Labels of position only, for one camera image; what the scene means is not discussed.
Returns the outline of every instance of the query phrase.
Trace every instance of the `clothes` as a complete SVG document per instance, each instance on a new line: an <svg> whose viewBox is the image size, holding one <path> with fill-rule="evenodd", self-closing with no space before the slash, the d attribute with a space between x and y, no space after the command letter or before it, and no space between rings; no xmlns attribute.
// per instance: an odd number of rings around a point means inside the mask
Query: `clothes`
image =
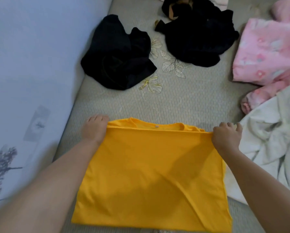
<svg viewBox="0 0 290 233"><path fill-rule="evenodd" d="M165 0L162 11L174 20L160 20L155 31L165 35L169 52L183 62L213 66L239 37L233 11L220 11L210 0Z"/></svg>
<svg viewBox="0 0 290 233"><path fill-rule="evenodd" d="M290 189L290 86L240 123L240 151ZM247 204L229 168L224 181L228 196Z"/></svg>
<svg viewBox="0 0 290 233"><path fill-rule="evenodd" d="M241 108L245 114L251 112L262 103L274 97L278 92L282 91L290 85L290 69L286 70L272 83L258 88L248 93L241 101Z"/></svg>
<svg viewBox="0 0 290 233"><path fill-rule="evenodd" d="M266 85L242 100L246 114L290 85L290 23L248 21L233 62L233 81Z"/></svg>
<svg viewBox="0 0 290 233"><path fill-rule="evenodd" d="M157 70L149 59L150 51L146 32L133 28L126 34L118 16L108 15L97 26L81 66L104 87L126 90Z"/></svg>
<svg viewBox="0 0 290 233"><path fill-rule="evenodd" d="M210 0L216 7L218 7L221 11L227 10L228 0Z"/></svg>
<svg viewBox="0 0 290 233"><path fill-rule="evenodd" d="M290 23L290 0L279 0L274 3L272 13L277 21Z"/></svg>
<svg viewBox="0 0 290 233"><path fill-rule="evenodd" d="M78 191L72 222L231 232L225 164L211 136L182 123L109 122Z"/></svg>

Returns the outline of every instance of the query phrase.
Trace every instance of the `beige mattress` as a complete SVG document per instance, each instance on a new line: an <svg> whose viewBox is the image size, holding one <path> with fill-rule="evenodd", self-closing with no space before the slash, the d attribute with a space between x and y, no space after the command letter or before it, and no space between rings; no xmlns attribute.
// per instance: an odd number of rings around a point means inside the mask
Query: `beige mattress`
<svg viewBox="0 0 290 233"><path fill-rule="evenodd" d="M229 0L228 9L234 11L236 30L241 31L249 17L269 19L268 8L275 1ZM138 27L146 31L155 43L154 48L158 56L154 54L152 57L157 56L153 62L158 68L156 73L157 81L162 87L161 93L151 93L147 89L148 86L140 90L142 83L126 91L109 90L86 76L56 157L68 151L80 140L79 129L82 123L87 117L97 113L108 114L111 120L135 117L157 124L182 122L207 131L211 131L213 126L219 125L221 121L241 120L243 113L239 108L239 100L256 86L231 81L232 61L238 42L221 55L221 61L216 66L202 68L175 64L174 69L172 66L166 68L173 62L168 57L172 56L167 52L164 35L154 31L156 19L168 21L161 11L161 5L162 2L159 0L113 0L109 11L109 14L119 16L127 33L130 33L133 27ZM140 232L140 229L71 224L73 207L74 204L62 232ZM229 207L234 219L233 232L263 232L248 206L229 199Z"/></svg>

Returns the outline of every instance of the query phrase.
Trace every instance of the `hand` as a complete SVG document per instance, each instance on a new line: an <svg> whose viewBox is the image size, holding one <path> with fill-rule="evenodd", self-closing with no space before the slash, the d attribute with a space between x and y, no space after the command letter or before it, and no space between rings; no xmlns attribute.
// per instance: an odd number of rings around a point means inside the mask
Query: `hand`
<svg viewBox="0 0 290 233"><path fill-rule="evenodd" d="M242 130L240 123L236 124L236 129L232 123L221 123L219 127L213 128L212 142L220 155L239 150Z"/></svg>
<svg viewBox="0 0 290 233"><path fill-rule="evenodd" d="M82 138L100 145L104 140L108 121L107 115L94 115L88 118L82 128Z"/></svg>

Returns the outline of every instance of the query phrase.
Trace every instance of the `person's right arm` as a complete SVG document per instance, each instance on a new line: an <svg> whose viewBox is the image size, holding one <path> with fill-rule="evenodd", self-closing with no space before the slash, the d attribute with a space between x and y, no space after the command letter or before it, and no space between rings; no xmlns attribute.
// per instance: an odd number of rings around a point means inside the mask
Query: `person's right arm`
<svg viewBox="0 0 290 233"><path fill-rule="evenodd" d="M290 190L239 150L242 126L231 123L214 127L212 141L231 169L239 187L267 233L290 232Z"/></svg>

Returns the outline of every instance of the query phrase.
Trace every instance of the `black fabric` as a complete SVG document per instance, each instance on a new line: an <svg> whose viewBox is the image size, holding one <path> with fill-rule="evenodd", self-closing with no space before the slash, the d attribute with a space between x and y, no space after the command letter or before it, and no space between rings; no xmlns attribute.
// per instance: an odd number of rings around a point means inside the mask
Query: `black fabric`
<svg viewBox="0 0 290 233"><path fill-rule="evenodd" d="M165 35L168 50L177 59L197 66L210 67L220 61L219 55L239 38L232 23L233 11L221 11L210 0L193 0L176 4L179 0L165 0L162 11L168 16L172 6L174 17L170 23L162 20L155 30Z"/></svg>
<svg viewBox="0 0 290 233"><path fill-rule="evenodd" d="M150 51L146 32L133 28L127 34L118 16L108 15L97 26L81 66L104 87L126 90L157 70L149 59Z"/></svg>

